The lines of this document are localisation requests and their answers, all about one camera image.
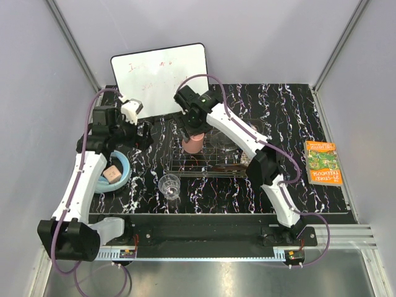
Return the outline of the clear glass cup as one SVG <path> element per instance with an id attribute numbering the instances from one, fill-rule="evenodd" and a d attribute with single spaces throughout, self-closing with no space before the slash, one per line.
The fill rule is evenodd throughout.
<path id="1" fill-rule="evenodd" d="M 168 200 L 175 200 L 180 194 L 181 182 L 174 174 L 166 174 L 158 181 L 158 188 Z"/>

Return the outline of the red floral plate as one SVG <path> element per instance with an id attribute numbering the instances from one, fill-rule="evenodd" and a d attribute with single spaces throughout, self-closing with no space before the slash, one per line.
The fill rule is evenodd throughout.
<path id="1" fill-rule="evenodd" d="M 246 171 L 247 166 L 242 164 L 217 164 L 211 167 L 212 171 L 217 172 L 231 172 L 231 171 Z"/>

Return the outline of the clear glass plate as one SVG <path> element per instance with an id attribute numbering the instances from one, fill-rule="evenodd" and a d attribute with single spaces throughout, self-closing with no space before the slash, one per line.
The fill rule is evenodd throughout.
<path id="1" fill-rule="evenodd" d="M 217 132 L 214 134 L 210 138 L 210 144 L 216 149 L 226 152 L 239 149 L 239 147 L 222 132 Z"/>

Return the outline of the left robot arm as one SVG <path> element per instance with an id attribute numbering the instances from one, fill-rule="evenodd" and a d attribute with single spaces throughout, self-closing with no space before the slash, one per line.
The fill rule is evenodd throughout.
<path id="1" fill-rule="evenodd" d="M 88 118 L 77 142 L 74 171 L 64 197 L 51 219 L 41 220 L 38 235 L 52 260 L 95 260 L 102 246 L 111 240 L 129 244 L 134 230 L 121 218 L 104 218 L 89 224 L 88 216 L 95 188 L 110 164 L 116 146 L 147 150 L 153 143 L 150 125 L 138 132 L 137 116 L 143 105 L 128 101 L 120 108 L 99 106 Z"/>

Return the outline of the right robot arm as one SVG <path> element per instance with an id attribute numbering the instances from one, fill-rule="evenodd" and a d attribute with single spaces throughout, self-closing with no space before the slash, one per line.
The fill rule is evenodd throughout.
<path id="1" fill-rule="evenodd" d="M 292 246 L 301 241 L 306 223 L 286 188 L 280 168 L 282 157 L 287 154 L 238 118 L 227 106 L 224 96 L 212 91 L 200 95 L 184 86 L 178 88 L 174 100 L 182 108 L 174 119 L 183 137 L 184 150 L 198 152 L 203 135 L 213 128 L 226 135 L 247 155 L 248 180 L 261 187 L 271 201 L 278 223 L 283 227 L 283 242 Z"/>

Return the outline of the pink tumbler cup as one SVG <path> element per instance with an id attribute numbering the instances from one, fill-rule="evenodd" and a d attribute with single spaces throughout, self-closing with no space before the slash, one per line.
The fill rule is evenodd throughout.
<path id="1" fill-rule="evenodd" d="M 204 133 L 190 136 L 188 141 L 182 140 L 182 147 L 186 153 L 197 154 L 202 150 L 204 144 Z"/>

